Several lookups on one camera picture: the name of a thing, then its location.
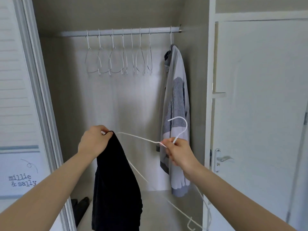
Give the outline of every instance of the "door frame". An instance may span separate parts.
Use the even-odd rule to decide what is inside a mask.
[[[20,30],[26,65],[33,92],[34,103],[43,136],[50,172],[63,164],[60,141],[52,108],[43,54],[36,26],[32,0],[13,0]],[[68,198],[60,212],[64,231],[76,231],[71,199]]]
[[[205,125],[205,158],[209,157],[211,151],[212,142],[212,102],[213,99],[222,98],[224,94],[217,94],[213,92],[214,71],[216,62],[216,46],[218,25],[224,21],[267,21],[267,20],[308,20],[308,10],[305,11],[276,11],[276,12],[247,12],[247,13],[216,13],[216,0],[210,0],[209,9],[209,39],[208,39],[208,70],[207,70],[207,91],[206,91],[206,125]],[[298,168],[296,171],[297,178],[294,178],[294,196],[302,195],[303,188],[300,186],[300,182],[308,183],[308,174],[302,174],[300,172],[306,172],[308,165],[308,151],[302,151],[302,155],[298,156]],[[212,161],[210,165],[214,165],[214,155],[212,155]],[[207,214],[206,207],[203,205],[203,214]],[[288,223],[292,226],[298,226],[299,221],[297,217],[292,216],[295,214],[299,216],[302,211],[300,203],[290,204],[290,217]],[[209,221],[209,216],[203,216],[203,223]]]

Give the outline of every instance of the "closet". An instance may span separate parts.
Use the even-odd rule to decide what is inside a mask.
[[[0,6],[0,212],[31,188],[12,186],[13,175],[40,182],[77,152],[92,125],[158,141],[164,55],[175,44],[197,159],[306,230],[306,0],[0,0]],[[140,230],[188,230],[189,219],[162,196],[205,230],[233,230],[204,197],[208,211],[193,185],[184,197],[171,194],[155,144],[118,138],[155,188],[134,171]],[[71,198],[93,199],[96,167],[94,161]],[[52,230],[91,230],[91,212],[90,204],[76,227],[69,199]]]

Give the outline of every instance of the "white door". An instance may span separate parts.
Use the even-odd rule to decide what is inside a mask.
[[[213,102],[213,156],[233,159],[213,170],[286,220],[308,101],[308,22],[219,23],[214,91],[226,97]],[[233,230],[211,213],[211,231]]]

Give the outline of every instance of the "closet floor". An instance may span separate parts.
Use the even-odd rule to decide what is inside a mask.
[[[71,194],[71,198],[77,198],[78,201],[85,196],[88,196],[91,200],[93,199],[93,184],[78,184]],[[140,231],[187,231],[188,219],[161,196],[168,198],[175,206],[188,216],[192,216],[199,224],[202,223],[202,200],[193,190],[183,198],[174,197],[170,190],[141,191],[143,211],[141,214]],[[91,220],[92,203],[83,216],[77,230],[91,231]]]

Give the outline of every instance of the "left hand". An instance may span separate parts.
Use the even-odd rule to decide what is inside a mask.
[[[109,132],[103,125],[92,126],[89,130],[84,132],[81,137],[78,145],[78,152],[91,155],[92,158],[95,159],[105,150],[112,135],[113,132]]]

